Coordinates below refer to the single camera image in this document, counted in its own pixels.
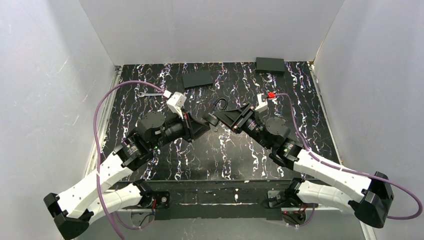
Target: black marble surface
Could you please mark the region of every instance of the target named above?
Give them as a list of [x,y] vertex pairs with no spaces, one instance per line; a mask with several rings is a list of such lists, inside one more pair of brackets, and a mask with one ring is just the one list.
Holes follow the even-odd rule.
[[[204,113],[212,111],[214,101],[220,97],[229,99],[227,110],[231,110],[246,103],[255,106],[258,93],[287,93],[293,101],[297,126],[312,150],[338,163],[308,64],[287,62],[286,66],[288,71],[281,76],[256,73],[254,62],[124,65],[120,82],[147,81],[172,93],[184,93],[187,96],[185,109],[198,120]],[[182,74],[204,70],[210,70],[214,84],[184,90]],[[150,111],[171,114],[165,98],[138,97],[141,92],[154,91],[141,84],[126,85],[117,90],[103,141],[102,159],[144,114]],[[289,137],[298,139],[287,99],[278,97],[268,102],[268,110],[261,117],[264,120],[273,116],[283,118],[291,129]],[[212,126],[211,131],[193,143],[177,139],[158,149],[152,161],[125,180],[272,180],[301,175],[277,166],[267,157],[267,150],[246,134],[234,134],[222,124],[214,129]]]

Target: black rectangular block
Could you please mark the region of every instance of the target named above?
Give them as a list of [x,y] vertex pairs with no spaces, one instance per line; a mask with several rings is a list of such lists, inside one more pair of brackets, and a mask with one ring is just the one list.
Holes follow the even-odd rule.
[[184,85],[185,89],[209,85],[213,83],[214,80],[212,79],[210,71],[198,71],[182,75],[182,84]]
[[286,64],[282,58],[257,57],[255,71],[267,74],[284,74]]

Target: purple cable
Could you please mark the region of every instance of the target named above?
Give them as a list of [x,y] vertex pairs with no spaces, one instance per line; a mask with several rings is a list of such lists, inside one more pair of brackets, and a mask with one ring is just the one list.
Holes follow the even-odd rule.
[[293,107],[292,107],[293,104],[292,104],[292,100],[290,99],[290,96],[287,93],[284,93],[284,92],[283,93],[277,93],[275,95],[275,97],[279,97],[279,96],[286,96],[288,98],[288,101],[290,102],[291,118],[293,119],[294,129],[296,130],[296,134],[300,138],[300,140],[302,141],[303,146],[305,147],[305,149],[307,151],[309,151],[310,149],[309,149],[308,145],[306,144],[306,140],[302,136],[301,132],[298,129],[298,125],[296,124],[295,112],[293,111]]
[[114,215],[116,217],[116,219],[118,220],[118,222],[126,229],[130,229],[130,230],[139,230],[140,227],[136,227],[136,226],[129,226],[127,224],[125,224],[122,219],[119,217],[118,212],[114,212]]
[[416,203],[418,204],[418,211],[416,211],[416,213],[414,213],[414,214],[412,214],[410,216],[387,216],[388,219],[394,219],[394,220],[410,220],[410,219],[414,219],[414,218],[418,217],[423,212],[423,204],[421,203],[420,199],[414,193],[412,193],[410,190],[408,190],[407,188],[405,188],[404,186],[402,186],[400,184],[397,184],[394,181],[387,180],[387,179],[384,179],[384,178],[379,177],[379,176],[374,176],[374,175],[371,175],[369,173],[364,173],[364,172],[359,172],[359,171],[355,171],[355,170],[351,170],[351,169],[341,168],[341,167],[338,167],[338,166],[331,165],[331,164],[329,164],[327,162],[320,161],[311,151],[309,152],[309,155],[313,159],[315,159],[316,161],[318,161],[320,164],[323,164],[323,165],[325,165],[327,167],[330,167],[332,169],[336,169],[336,170],[340,170],[341,169],[342,172],[346,172],[346,173],[350,173],[350,174],[355,174],[355,175],[363,176],[363,177],[370,178],[370,179],[379,180],[379,181],[388,183],[390,185],[393,185],[393,186],[397,187],[398,189],[400,189],[400,190],[404,191],[405,193],[407,193],[409,196],[411,196],[416,201]]
[[[291,110],[291,117],[293,119],[294,129],[296,130],[297,135],[301,139],[304,148],[307,151],[310,151],[311,149],[306,144],[305,138],[300,134],[300,132],[298,130],[298,126],[297,126],[296,121],[295,121],[295,113],[294,113],[293,107],[292,107],[292,100],[290,99],[290,96],[287,93],[277,93],[275,95],[275,97],[278,97],[278,96],[286,96],[288,98],[288,101],[290,102],[290,106],[291,106],[290,110]],[[393,185],[393,186],[397,187],[398,189],[404,191],[408,195],[410,195],[416,201],[416,203],[418,204],[418,211],[416,211],[415,214],[412,214],[410,216],[387,216],[388,219],[394,219],[394,220],[410,220],[410,219],[417,218],[423,212],[423,204],[421,203],[420,199],[414,193],[412,193],[410,190],[406,189],[404,186],[402,186],[402,185],[400,185],[400,184],[398,184],[398,183],[396,183],[394,181],[384,179],[382,177],[373,176],[373,175],[371,175],[369,173],[364,173],[364,172],[359,172],[359,171],[355,171],[355,170],[345,169],[345,168],[341,168],[341,167],[338,167],[338,166],[331,165],[331,164],[326,163],[324,161],[320,161],[320,159],[318,157],[316,157],[312,151],[309,152],[309,155],[313,159],[315,159],[316,161],[318,161],[320,164],[323,164],[323,165],[325,165],[327,167],[330,167],[332,169],[336,169],[336,170],[339,170],[339,171],[341,170],[342,172],[346,172],[346,173],[350,173],[350,174],[355,174],[355,175],[363,176],[363,177],[370,178],[370,179],[379,180],[379,181],[388,183],[390,185]]]
[[308,224],[314,217],[314,213],[315,213],[315,205],[312,206],[312,212],[310,213],[310,217],[304,223],[300,224],[299,227],[303,227],[306,224]]
[[[128,85],[128,84],[144,84],[147,86],[150,86],[152,88],[155,88],[156,90],[158,90],[160,93],[164,93],[164,91],[162,89],[160,89],[159,87],[149,83],[149,82],[145,82],[145,81],[136,81],[136,80],[131,80],[131,81],[125,81],[122,82],[114,87],[112,87],[104,96],[103,98],[100,100],[100,102],[97,105],[97,108],[94,111],[94,119],[93,119],[93,131],[94,131],[94,141],[95,141],[95,146],[96,146],[96,150],[97,150],[97,166],[96,166],[96,170],[97,173],[100,174],[100,164],[101,164],[101,151],[100,151],[100,144],[99,144],[99,137],[97,136],[97,115],[99,113],[100,107],[102,106],[102,103],[105,101],[105,99],[116,89],[124,86],[124,85]],[[112,225],[113,229],[115,230],[116,234],[118,234],[118,236],[124,240],[124,234],[121,232],[121,230],[119,229],[117,223],[115,222],[115,219],[113,218],[113,216],[108,212],[108,208],[106,207],[105,201],[103,200],[103,196],[102,196],[102,190],[100,187],[100,177],[99,175],[96,176],[96,181],[97,181],[97,194],[98,194],[98,198],[100,200],[100,204],[101,207],[103,208],[104,214],[106,215],[107,219],[109,220],[110,225]]]

